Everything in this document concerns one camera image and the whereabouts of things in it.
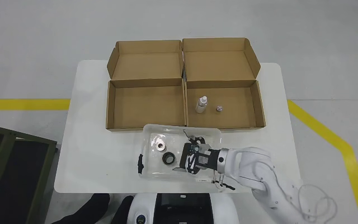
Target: transparent plastic box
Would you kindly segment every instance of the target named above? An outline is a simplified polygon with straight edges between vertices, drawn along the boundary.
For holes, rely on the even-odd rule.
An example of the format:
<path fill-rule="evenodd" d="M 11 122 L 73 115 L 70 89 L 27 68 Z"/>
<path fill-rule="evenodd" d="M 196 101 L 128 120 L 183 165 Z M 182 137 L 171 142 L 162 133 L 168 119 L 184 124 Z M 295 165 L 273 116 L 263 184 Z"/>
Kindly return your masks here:
<path fill-rule="evenodd" d="M 216 128 L 190 128 L 147 124 L 143 128 L 142 163 L 144 168 L 139 176 L 141 178 L 168 181 L 211 182 L 214 176 L 211 169 L 202 169 L 196 175 L 190 174 L 184 169 L 173 170 L 179 167 L 184 144 L 189 143 L 186 134 L 189 137 L 203 137 L 206 144 L 209 144 L 211 148 L 220 148 L 221 131 Z M 159 151 L 157 149 L 158 144 L 163 142 L 166 149 Z M 175 161 L 171 165 L 164 164 L 162 160 L 166 152 L 172 152 L 175 155 Z"/>

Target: white table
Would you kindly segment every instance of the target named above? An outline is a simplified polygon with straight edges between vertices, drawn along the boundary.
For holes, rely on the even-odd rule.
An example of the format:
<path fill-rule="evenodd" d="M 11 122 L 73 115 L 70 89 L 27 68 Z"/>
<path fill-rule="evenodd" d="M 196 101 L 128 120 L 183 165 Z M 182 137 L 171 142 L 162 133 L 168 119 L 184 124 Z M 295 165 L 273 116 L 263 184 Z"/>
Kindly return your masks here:
<path fill-rule="evenodd" d="M 138 175 L 141 131 L 110 132 L 105 129 L 107 82 L 106 60 L 78 64 L 68 110 L 55 190 L 60 193 L 214 193 L 213 184 L 147 180 Z M 300 183 L 291 121 L 281 68 L 261 63 L 257 76 L 267 127 L 259 130 L 226 131 L 222 146 L 256 146 L 271 151 L 277 169 Z M 234 192 L 250 192 L 228 178 Z"/>

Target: open cardboard box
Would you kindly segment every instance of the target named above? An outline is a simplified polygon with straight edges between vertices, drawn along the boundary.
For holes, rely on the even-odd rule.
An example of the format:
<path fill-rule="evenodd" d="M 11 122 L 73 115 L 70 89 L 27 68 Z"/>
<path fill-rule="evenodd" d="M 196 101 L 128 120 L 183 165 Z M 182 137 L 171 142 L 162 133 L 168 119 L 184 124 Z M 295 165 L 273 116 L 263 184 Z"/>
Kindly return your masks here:
<path fill-rule="evenodd" d="M 186 125 L 185 83 L 179 40 L 118 41 L 107 69 L 106 128 Z"/>
<path fill-rule="evenodd" d="M 183 39 L 187 125 L 220 129 L 262 128 L 265 116 L 256 80 L 260 64 L 246 38 Z M 202 114 L 195 111 L 208 97 Z"/>

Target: yellow floor line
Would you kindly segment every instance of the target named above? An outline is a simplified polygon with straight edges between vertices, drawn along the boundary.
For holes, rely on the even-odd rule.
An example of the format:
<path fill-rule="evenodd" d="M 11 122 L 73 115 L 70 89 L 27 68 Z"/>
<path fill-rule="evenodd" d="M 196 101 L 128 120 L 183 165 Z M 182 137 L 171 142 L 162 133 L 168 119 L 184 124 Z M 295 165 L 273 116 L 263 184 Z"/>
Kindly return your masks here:
<path fill-rule="evenodd" d="M 314 117 L 309 115 L 302 108 L 297 106 L 297 104 L 295 104 L 291 100 L 288 100 L 287 102 L 288 102 L 290 113 L 292 113 L 301 122 L 307 125 L 310 129 L 316 132 L 319 136 L 321 136 L 331 145 L 338 148 L 338 150 L 342 153 L 343 160 L 348 173 L 348 177 L 351 182 L 353 194 L 356 199 L 356 204 L 358 206 L 358 164 L 352 146 L 350 146 L 341 137 L 334 134 L 321 122 L 319 122 Z"/>
<path fill-rule="evenodd" d="M 0 110 L 68 110 L 70 99 L 0 99 Z"/>
<path fill-rule="evenodd" d="M 69 103 L 70 99 L 0 99 L 0 110 L 68 110 Z M 291 100 L 288 107 L 290 113 L 342 153 L 358 206 L 358 164 L 353 148 Z"/>

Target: small white bottle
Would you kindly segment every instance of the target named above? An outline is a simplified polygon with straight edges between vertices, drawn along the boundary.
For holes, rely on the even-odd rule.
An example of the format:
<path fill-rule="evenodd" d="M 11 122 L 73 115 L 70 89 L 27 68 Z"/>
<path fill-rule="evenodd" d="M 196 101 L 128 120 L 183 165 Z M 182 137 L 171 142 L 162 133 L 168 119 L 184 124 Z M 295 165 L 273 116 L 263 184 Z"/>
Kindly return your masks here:
<path fill-rule="evenodd" d="M 203 96 L 197 101 L 196 108 L 195 108 L 196 112 L 201 114 L 202 112 L 204 112 L 207 105 L 208 105 L 208 98 L 206 96 Z"/>

